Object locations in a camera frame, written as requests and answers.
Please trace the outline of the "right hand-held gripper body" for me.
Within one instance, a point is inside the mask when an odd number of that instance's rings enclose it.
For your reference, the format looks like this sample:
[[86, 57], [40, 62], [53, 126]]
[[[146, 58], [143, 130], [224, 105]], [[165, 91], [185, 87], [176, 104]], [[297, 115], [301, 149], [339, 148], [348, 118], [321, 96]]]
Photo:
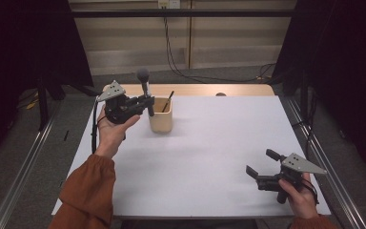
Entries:
[[277, 202], [284, 204], [289, 194], [285, 192], [278, 183], [281, 179], [284, 179], [294, 185], [296, 189], [302, 186], [308, 188], [314, 194], [315, 204], [318, 204], [317, 190], [312, 182], [307, 181], [302, 175], [304, 173], [326, 175], [327, 171], [298, 154], [291, 153], [289, 156], [285, 157], [285, 160], [282, 162], [279, 161], [280, 171], [278, 174], [273, 176], [258, 175], [255, 180], [258, 189], [262, 191], [277, 192]]

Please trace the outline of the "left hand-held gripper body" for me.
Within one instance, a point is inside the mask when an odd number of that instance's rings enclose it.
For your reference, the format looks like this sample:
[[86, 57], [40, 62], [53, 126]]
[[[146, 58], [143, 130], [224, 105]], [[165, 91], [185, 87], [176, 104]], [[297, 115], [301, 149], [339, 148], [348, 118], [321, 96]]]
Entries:
[[127, 96], [126, 90], [115, 80], [103, 88], [98, 101], [105, 102], [105, 105], [104, 113], [98, 118], [97, 122], [108, 119], [113, 124], [125, 124], [138, 119], [138, 114], [133, 107], [137, 102], [137, 98]]

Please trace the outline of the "large black makeup brush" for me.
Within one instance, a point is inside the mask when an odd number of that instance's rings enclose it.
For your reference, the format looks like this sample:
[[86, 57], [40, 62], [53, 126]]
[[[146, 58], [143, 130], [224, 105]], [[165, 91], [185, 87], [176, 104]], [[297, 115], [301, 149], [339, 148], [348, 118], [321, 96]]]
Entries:
[[136, 77], [141, 83], [142, 90], [144, 93], [144, 96], [146, 98], [146, 104], [148, 109], [149, 116], [154, 116], [154, 110], [153, 110], [153, 103], [154, 100], [152, 98], [150, 87], [149, 87], [149, 77], [150, 73], [147, 69], [141, 68], [136, 72]]

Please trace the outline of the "beige square cup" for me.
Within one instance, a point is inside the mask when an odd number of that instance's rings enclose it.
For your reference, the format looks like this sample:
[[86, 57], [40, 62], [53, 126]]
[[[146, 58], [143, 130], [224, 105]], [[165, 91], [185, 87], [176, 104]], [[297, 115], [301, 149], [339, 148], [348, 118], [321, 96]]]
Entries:
[[169, 133], [173, 128], [173, 104], [167, 97], [157, 97], [153, 105], [154, 115], [149, 117], [151, 130]]

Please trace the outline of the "thin black makeup brush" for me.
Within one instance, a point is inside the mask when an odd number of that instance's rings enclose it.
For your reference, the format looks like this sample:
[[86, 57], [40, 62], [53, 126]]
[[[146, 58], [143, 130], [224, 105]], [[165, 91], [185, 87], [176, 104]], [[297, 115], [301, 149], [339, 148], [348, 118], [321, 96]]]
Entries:
[[171, 93], [162, 109], [162, 113], [164, 113], [166, 111], [166, 108], [168, 107], [169, 103], [171, 102], [173, 95], [174, 95], [174, 91], [171, 91]]

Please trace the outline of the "person's right hand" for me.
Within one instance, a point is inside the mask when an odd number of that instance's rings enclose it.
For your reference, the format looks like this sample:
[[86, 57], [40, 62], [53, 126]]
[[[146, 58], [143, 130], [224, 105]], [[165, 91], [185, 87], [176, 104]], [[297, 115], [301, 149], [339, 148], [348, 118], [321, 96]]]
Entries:
[[305, 186], [298, 189], [287, 180], [279, 181], [281, 188], [289, 194], [290, 206], [294, 215], [301, 219], [312, 219], [318, 216], [314, 194]]

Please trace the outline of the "person's left hand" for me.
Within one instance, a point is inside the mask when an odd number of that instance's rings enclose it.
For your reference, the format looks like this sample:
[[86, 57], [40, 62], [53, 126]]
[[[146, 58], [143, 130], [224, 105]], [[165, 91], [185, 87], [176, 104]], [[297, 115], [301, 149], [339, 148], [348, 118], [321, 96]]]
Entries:
[[105, 110], [102, 110], [98, 117], [99, 144], [95, 154], [112, 159], [117, 154], [127, 130], [139, 119], [139, 115], [134, 115], [123, 124], [113, 124], [106, 118]]

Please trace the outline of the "white table sheet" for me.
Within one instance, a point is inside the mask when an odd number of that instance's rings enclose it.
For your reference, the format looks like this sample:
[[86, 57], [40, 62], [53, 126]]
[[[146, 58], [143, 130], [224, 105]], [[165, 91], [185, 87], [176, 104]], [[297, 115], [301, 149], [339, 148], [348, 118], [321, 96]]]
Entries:
[[157, 134], [146, 115], [127, 131], [115, 160], [113, 214], [120, 219], [289, 216], [274, 192], [247, 175], [275, 175], [266, 155], [302, 152], [276, 96], [174, 96], [173, 128]]

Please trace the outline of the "black metal stand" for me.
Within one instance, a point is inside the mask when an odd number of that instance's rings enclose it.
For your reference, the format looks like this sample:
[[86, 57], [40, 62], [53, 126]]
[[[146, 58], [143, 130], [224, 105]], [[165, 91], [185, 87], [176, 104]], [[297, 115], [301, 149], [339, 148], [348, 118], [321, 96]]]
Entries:
[[47, 92], [42, 76], [37, 79], [37, 91], [38, 91], [38, 102], [40, 110], [40, 127], [39, 130], [42, 131], [48, 121], [49, 121], [49, 109], [47, 103]]
[[302, 72], [302, 81], [300, 86], [300, 111], [302, 120], [308, 123], [308, 75]]

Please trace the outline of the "black curtain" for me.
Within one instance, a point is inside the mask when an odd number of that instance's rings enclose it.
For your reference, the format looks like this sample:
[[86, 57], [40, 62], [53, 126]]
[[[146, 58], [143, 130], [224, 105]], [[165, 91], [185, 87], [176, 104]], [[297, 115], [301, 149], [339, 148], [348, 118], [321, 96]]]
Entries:
[[0, 0], [0, 142], [28, 89], [91, 86], [87, 56], [69, 0]]
[[296, 0], [273, 79], [308, 82], [366, 163], [366, 0]]

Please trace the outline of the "black horizontal bar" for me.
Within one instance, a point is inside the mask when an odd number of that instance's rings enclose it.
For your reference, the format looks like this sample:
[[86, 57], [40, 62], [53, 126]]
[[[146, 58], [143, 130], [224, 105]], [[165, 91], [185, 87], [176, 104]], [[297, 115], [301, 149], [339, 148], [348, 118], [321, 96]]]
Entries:
[[118, 17], [291, 17], [293, 10], [73, 10], [75, 18]]

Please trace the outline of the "white wall socket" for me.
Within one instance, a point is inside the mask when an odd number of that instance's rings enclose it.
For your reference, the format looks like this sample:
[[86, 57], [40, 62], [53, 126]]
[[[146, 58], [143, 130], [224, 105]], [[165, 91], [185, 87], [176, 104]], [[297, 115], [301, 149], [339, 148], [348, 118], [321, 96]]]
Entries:
[[160, 9], [178, 10], [181, 8], [180, 0], [158, 0], [158, 7]]

